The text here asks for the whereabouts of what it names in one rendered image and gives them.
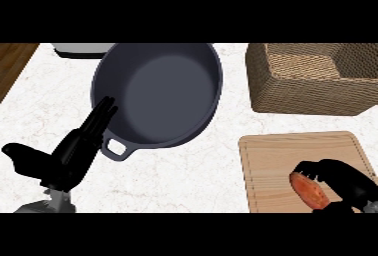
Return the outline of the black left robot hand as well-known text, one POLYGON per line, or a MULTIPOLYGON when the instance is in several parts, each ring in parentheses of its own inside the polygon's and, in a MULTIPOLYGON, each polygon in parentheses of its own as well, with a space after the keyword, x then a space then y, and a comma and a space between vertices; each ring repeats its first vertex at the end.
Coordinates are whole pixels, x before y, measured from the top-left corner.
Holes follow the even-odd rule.
POLYGON ((15 172, 40 180, 49 189, 70 192, 81 183, 104 143, 104 132, 118 107, 105 97, 83 123, 47 154, 19 143, 8 143, 2 152, 11 157, 15 172))

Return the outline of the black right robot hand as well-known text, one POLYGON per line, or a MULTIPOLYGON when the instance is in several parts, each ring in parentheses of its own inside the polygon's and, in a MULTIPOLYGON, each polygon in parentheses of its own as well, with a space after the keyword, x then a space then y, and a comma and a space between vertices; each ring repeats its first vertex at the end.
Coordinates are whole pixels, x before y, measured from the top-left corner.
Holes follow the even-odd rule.
POLYGON ((312 209, 315 213, 352 213, 353 209, 363 212, 368 202, 378 201, 378 185, 343 161, 334 159, 322 159, 319 162, 301 161, 293 172, 307 176, 318 185, 325 182, 341 198, 341 201, 331 202, 322 210, 312 209))

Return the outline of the orange sweet potato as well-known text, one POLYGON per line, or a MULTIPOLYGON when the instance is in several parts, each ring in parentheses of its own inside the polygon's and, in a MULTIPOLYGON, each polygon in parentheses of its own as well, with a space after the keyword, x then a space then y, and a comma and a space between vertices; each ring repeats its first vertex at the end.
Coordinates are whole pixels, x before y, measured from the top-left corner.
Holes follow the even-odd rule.
POLYGON ((331 201, 318 183, 299 172, 290 174, 290 183, 306 205, 313 210, 322 210, 331 201))

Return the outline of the wooden cutting board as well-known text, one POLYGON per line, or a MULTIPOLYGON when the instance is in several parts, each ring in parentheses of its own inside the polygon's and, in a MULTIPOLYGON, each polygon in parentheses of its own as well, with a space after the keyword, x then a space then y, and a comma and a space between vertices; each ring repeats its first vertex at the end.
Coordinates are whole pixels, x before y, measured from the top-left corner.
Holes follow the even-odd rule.
POLYGON ((301 161, 341 160, 378 184, 359 140, 347 131, 244 136, 239 154, 251 213, 312 212, 290 184, 301 161))

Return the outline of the dark grey pot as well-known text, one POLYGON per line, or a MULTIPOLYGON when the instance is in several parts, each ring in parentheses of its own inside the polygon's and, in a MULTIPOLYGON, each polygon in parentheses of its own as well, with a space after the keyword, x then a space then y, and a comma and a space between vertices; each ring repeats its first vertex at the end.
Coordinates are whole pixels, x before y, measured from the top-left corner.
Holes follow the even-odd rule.
POLYGON ((118 111, 104 133, 124 146, 102 154, 123 161, 139 149, 191 141, 217 109, 223 70, 210 43, 118 43, 105 54, 92 81, 92 102, 110 96, 118 111))

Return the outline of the brown wicker basket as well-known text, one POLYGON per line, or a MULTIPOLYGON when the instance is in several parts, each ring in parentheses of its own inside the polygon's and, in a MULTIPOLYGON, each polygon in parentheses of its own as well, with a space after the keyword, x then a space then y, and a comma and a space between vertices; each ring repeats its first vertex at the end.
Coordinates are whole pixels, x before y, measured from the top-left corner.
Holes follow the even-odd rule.
POLYGON ((245 66, 259 113, 356 116, 378 105, 378 43, 251 43, 245 66))

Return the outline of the pale grey appliance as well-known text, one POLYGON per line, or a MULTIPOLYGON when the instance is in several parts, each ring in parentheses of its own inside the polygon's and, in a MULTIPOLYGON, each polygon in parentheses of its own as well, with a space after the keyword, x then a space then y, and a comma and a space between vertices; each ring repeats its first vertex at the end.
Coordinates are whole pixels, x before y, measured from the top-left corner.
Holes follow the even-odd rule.
POLYGON ((112 43, 53 43, 53 48, 61 58, 101 59, 112 43))

